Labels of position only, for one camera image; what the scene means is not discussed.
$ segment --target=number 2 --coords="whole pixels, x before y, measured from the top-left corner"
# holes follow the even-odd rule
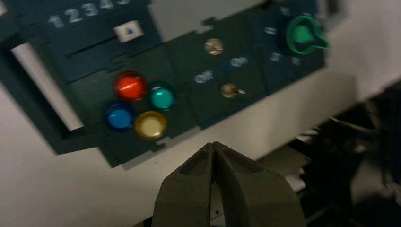
[[[99,12],[93,3],[83,4],[82,8],[86,11],[85,16],[88,16],[88,17],[95,16]]]
[[[82,20],[82,18],[79,18],[79,11],[77,9],[68,9],[64,14],[70,17],[70,23],[75,23]]]

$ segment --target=printed number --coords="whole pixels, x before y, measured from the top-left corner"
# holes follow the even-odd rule
[[[234,67],[241,67],[248,64],[248,59],[246,58],[232,58],[230,61],[231,65]]]
[[[82,8],[85,10],[85,16],[88,17],[96,16],[97,13],[99,12],[93,3],[83,4]]]
[[[131,0],[119,0],[119,1],[117,2],[117,4],[119,4],[119,5],[125,5],[125,4],[128,4],[130,1],[131,1]]]
[[[281,57],[282,57],[282,56],[283,56],[283,55],[281,55],[280,53],[273,53],[273,54],[271,55],[271,57],[270,57],[270,60],[279,62],[279,61],[281,60]]]
[[[59,16],[51,16],[49,19],[49,23],[53,23],[56,28],[64,27],[64,24]]]
[[[202,74],[196,75],[195,76],[195,82],[198,84],[204,84],[206,83],[208,80],[213,79],[213,72],[208,70],[206,72],[203,72]]]
[[[100,0],[100,8],[101,9],[113,9],[114,4],[111,0]]]
[[[82,20],[82,18],[79,18],[79,11],[77,9],[68,9],[64,14],[70,17],[70,23],[75,23]]]
[[[277,29],[275,29],[273,27],[265,27],[264,32],[266,32],[267,34],[270,34],[270,35],[275,35],[275,34],[277,34]]]
[[[300,66],[300,65],[301,65],[301,59],[299,59],[299,58],[292,58],[291,60],[292,60],[292,63],[293,63],[294,65],[297,65],[297,66]]]
[[[284,16],[290,16],[289,9],[287,7],[281,7],[281,14]]]

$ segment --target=triangle symbol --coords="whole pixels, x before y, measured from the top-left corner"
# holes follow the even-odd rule
[[[134,31],[132,31],[130,28],[127,28],[127,35],[131,35],[133,33],[134,33]]]
[[[309,43],[315,40],[309,28],[302,25],[298,25],[295,28],[294,39],[295,42],[300,44]]]

